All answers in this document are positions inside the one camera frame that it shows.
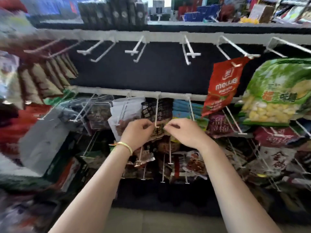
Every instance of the white logo on red bag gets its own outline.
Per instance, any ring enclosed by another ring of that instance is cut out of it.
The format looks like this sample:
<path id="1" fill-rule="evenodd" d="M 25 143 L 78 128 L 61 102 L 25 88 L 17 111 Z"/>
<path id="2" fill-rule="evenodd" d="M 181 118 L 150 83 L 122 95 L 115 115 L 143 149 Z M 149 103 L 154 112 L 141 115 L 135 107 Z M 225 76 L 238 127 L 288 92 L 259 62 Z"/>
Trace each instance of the white logo on red bag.
<path id="1" fill-rule="evenodd" d="M 222 80 L 226 80 L 226 79 L 232 77 L 232 74 L 233 74 L 233 68 L 228 69 L 228 70 L 225 72 L 225 75 L 222 77 Z"/>

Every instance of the bracelet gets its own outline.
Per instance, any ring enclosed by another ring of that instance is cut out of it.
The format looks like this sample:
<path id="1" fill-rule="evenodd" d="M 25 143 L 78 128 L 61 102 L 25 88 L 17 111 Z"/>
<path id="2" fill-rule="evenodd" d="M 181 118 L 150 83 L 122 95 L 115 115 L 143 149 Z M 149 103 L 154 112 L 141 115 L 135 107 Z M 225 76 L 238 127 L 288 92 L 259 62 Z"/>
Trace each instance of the bracelet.
<path id="1" fill-rule="evenodd" d="M 130 153 L 131 153 L 131 155 L 133 154 L 133 150 L 132 150 L 132 148 L 128 145 L 128 144 L 126 144 L 126 143 L 124 143 L 124 142 L 118 142 L 117 144 L 119 144 L 119 145 L 124 145 L 125 147 L 127 147 L 129 150 L 130 150 Z"/>

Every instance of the hand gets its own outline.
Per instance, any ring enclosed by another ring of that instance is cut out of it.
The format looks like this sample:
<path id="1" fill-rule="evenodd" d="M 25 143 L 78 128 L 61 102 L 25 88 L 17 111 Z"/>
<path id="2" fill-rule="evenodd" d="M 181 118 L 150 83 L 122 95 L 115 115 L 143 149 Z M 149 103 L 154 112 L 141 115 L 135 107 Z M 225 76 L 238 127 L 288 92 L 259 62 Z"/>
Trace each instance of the hand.
<path id="1" fill-rule="evenodd" d="M 200 150 L 210 139 L 195 121 L 187 118 L 172 119 L 164 129 L 182 144 L 197 150 Z"/>
<path id="2" fill-rule="evenodd" d="M 127 125 L 120 141 L 129 145 L 134 151 L 148 141 L 154 128 L 154 123 L 148 119 L 134 120 Z"/>

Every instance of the person's left hand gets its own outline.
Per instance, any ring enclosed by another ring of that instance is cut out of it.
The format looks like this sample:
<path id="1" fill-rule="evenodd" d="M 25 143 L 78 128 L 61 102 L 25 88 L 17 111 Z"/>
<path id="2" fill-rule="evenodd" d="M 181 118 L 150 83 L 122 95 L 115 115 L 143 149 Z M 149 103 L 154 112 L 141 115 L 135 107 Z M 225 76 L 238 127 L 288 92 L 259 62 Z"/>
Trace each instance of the person's left hand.
<path id="1" fill-rule="evenodd" d="M 148 119 L 132 121 L 124 130 L 120 141 L 129 145 L 134 151 L 148 141 L 154 128 L 154 123 Z"/>

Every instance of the person's right hand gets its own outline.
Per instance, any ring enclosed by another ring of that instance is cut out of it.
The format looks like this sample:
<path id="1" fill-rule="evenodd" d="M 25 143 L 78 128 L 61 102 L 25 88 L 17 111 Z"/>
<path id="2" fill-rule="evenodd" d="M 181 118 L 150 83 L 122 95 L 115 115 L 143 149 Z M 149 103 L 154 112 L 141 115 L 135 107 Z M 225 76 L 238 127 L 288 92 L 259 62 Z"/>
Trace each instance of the person's right hand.
<path id="1" fill-rule="evenodd" d="M 195 121 L 187 118 L 172 119 L 164 129 L 182 144 L 197 150 L 200 150 L 210 139 Z"/>

